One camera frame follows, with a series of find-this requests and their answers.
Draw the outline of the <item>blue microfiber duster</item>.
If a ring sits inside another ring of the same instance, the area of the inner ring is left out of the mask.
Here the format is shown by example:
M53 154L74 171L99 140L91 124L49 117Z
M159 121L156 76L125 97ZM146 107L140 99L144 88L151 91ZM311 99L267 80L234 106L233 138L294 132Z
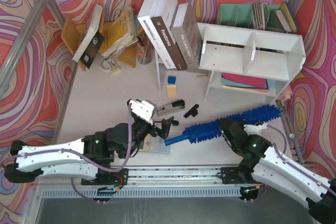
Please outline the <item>blue microfiber duster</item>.
M227 119L235 120L243 124L247 133L260 133L266 129L267 124L279 118L282 111L276 105L263 105L257 108L227 116ZM179 136L164 141L166 146L188 140L191 144L200 143L221 136L219 129L220 119L186 127Z

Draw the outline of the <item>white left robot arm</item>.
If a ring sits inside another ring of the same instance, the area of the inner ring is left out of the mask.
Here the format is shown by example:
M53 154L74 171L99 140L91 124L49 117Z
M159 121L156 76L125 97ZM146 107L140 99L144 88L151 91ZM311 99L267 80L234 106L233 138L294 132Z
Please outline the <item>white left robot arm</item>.
M147 100L128 100L128 122L119 123L77 140L48 146L14 141L9 157L1 161L11 183L30 183L46 177L80 178L107 183L137 154L145 138L167 139L174 117L154 120L156 105Z

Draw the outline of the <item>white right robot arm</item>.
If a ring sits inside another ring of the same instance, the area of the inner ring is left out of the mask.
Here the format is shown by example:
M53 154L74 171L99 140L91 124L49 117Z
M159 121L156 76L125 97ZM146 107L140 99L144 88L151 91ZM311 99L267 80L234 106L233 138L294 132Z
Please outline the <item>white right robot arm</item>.
M223 184L270 186L303 205L319 223L335 223L335 179L305 168L258 134L259 126L222 118L219 130L234 153L243 159L221 169Z

